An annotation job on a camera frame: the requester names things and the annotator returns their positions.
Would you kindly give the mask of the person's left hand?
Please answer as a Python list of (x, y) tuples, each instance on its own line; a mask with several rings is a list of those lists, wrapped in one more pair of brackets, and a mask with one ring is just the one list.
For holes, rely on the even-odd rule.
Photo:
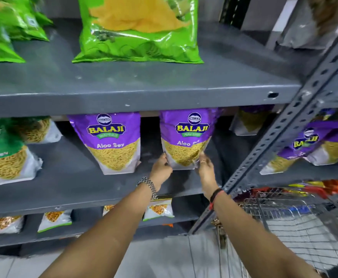
[(168, 166), (160, 166), (160, 157), (154, 163), (148, 179), (153, 183), (156, 191), (158, 192), (162, 184), (171, 176), (173, 169)]

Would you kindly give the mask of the person's right hand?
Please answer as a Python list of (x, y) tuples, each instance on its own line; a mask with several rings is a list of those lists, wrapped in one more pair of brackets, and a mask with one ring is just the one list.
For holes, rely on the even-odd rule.
[(202, 184), (202, 190), (203, 190), (204, 196), (208, 200), (210, 200), (210, 197), (213, 194), (213, 192), (219, 188), (216, 182), (214, 165), (213, 165), (213, 171), (202, 172), (199, 170), (199, 176), (200, 176), (200, 181)]

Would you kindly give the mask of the purple yellow snack packet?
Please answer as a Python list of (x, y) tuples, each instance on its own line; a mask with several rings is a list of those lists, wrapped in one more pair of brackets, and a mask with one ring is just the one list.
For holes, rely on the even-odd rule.
[(140, 164), (139, 112), (67, 117), (104, 175), (135, 172)]
[(297, 160), (298, 158), (283, 158), (277, 155), (264, 168), (262, 168), (259, 173), (261, 175), (283, 173)]
[(173, 170), (192, 170), (222, 113), (221, 108), (163, 110), (159, 112), (162, 149)]
[(277, 156), (285, 163), (300, 158), (314, 166), (337, 163), (338, 120), (310, 122)]
[(274, 106), (274, 104), (240, 106), (229, 130), (237, 136), (257, 135)]

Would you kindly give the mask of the person's right forearm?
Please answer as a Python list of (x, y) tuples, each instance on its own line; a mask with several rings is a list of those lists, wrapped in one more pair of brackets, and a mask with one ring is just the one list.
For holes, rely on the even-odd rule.
[(218, 195), (213, 207), (251, 278), (321, 278), (226, 193)]

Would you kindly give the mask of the person's left forearm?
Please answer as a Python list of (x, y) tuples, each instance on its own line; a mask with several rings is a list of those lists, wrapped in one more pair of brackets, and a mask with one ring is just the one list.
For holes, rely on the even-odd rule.
[(39, 278), (114, 278), (151, 197), (150, 187), (139, 184)]

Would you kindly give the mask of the black and red wristband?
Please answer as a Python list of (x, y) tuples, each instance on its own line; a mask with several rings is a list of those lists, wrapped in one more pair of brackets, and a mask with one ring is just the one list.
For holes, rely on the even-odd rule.
[(223, 194), (225, 193), (225, 191), (222, 189), (222, 188), (218, 188), (216, 189), (213, 194), (211, 195), (210, 197), (210, 200), (209, 200), (209, 210), (214, 210), (214, 201), (215, 199), (218, 197), (219, 194)]

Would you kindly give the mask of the gray metal shelf rack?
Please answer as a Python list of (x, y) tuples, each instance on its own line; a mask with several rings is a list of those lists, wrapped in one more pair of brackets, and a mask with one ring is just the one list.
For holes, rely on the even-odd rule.
[[(199, 0), (197, 43), (202, 64), (160, 61), (94, 61), (72, 63), (80, 53), (82, 18), (69, 10), (78, 0), (45, 0), (46, 14), (54, 25), (45, 28), (49, 41), (14, 41), (14, 51), (25, 63), (0, 62), (0, 118), (51, 116), (62, 133), (60, 141), (30, 144), (29, 149), (42, 159), (41, 170), (33, 180), (0, 185), (0, 217), (25, 217), (18, 234), (0, 234), (0, 258), (29, 257), (64, 247), (102, 218), (102, 208), (115, 204), (133, 191), (143, 176), (148, 176), (154, 161), (163, 152), (159, 112), (201, 107), (196, 100), (210, 88), (263, 86), (246, 83), (241, 75), (226, 85), (220, 75), (210, 75), (216, 60), (226, 67), (251, 71), (244, 64), (205, 48), (198, 42), (201, 22), (219, 23), (247, 34), (267, 50), (278, 55), (277, 40), (292, 14), (297, 0)], [(292, 49), (308, 52), (314, 58), (327, 50)], [(338, 80), (334, 81), (338, 90)], [(274, 121), (284, 104), (274, 104), (272, 112), (254, 136), (237, 136), (229, 130), (240, 106), (225, 107), (216, 122), (205, 153), (221, 167), (221, 142), (244, 142), (246, 149), (257, 142), (262, 131)], [(72, 127), (68, 115), (139, 112), (140, 164), (134, 173), (104, 175)], [(251, 184), (259, 188), (300, 181), (338, 178), (338, 163), (314, 166), (299, 160), (283, 173), (257, 174)], [(37, 233), (46, 212), (72, 210), (72, 224)]]

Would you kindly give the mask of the gray slotted steel upright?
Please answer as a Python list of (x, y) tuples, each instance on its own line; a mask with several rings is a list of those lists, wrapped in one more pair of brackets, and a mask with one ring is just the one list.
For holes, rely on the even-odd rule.
[(227, 87), (240, 75), (246, 78), (246, 83), (252, 83), (254, 75), (257, 83), (262, 83), (262, 79), (266, 81), (266, 87), (210, 88), (196, 100), (199, 106), (285, 105), (249, 150), (244, 142), (231, 145), (230, 138), (221, 142), (219, 155), (223, 157), (223, 165), (216, 166), (215, 172), (226, 177), (221, 184), (223, 190), (235, 196), (257, 187), (251, 181), (273, 155), (287, 146), (293, 135), (298, 134), (325, 104), (338, 102), (338, 90), (333, 87), (338, 80), (338, 37), (316, 58), (308, 52), (287, 51), (284, 47), (278, 48), (277, 55), (247, 34), (219, 23), (201, 22), (198, 42), (200, 51), (210, 48), (221, 59), (230, 59), (251, 69), (237, 70), (216, 60), (210, 75), (220, 75), (228, 83)]

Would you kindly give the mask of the row of colourful packets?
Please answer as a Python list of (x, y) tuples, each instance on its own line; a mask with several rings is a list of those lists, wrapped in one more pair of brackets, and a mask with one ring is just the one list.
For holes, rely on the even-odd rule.
[(322, 199), (328, 199), (329, 196), (338, 195), (338, 179), (324, 181), (309, 181), (289, 184), (291, 187), (302, 194), (316, 194)]

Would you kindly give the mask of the white yellow snack packet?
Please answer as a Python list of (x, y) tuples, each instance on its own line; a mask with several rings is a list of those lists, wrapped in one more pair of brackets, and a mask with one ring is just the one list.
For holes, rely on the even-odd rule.
[(11, 121), (26, 144), (55, 143), (63, 136), (51, 116), (13, 117)]

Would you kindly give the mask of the large green chips packet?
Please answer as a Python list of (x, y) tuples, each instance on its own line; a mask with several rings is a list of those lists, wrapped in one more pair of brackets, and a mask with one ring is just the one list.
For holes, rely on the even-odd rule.
[(204, 63), (197, 43), (199, 0), (78, 2), (83, 28), (73, 63)]

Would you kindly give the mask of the green yellow snack packet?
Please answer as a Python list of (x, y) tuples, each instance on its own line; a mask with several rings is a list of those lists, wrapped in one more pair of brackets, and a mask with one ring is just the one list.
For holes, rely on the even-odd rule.
[(43, 161), (14, 131), (10, 118), (0, 118), (0, 185), (33, 180)]

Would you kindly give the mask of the silver brown snack packet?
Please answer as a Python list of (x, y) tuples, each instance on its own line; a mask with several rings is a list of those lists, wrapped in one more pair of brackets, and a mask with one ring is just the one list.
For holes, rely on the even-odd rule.
[(297, 0), (277, 40), (292, 49), (327, 50), (338, 37), (338, 0)]

